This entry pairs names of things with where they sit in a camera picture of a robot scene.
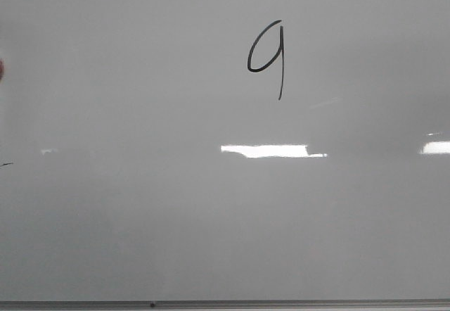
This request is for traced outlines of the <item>grey aluminium whiteboard frame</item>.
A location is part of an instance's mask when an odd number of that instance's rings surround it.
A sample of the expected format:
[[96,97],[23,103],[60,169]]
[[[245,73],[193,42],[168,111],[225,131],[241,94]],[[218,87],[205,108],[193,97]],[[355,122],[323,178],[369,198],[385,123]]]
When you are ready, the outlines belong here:
[[4,310],[448,308],[448,298],[387,300],[3,300]]

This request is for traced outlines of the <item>white whiteboard surface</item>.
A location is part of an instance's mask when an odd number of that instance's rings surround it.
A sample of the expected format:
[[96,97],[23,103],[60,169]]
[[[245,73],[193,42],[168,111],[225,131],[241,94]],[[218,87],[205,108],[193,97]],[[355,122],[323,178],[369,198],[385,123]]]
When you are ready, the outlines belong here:
[[449,0],[1,0],[2,300],[449,297]]

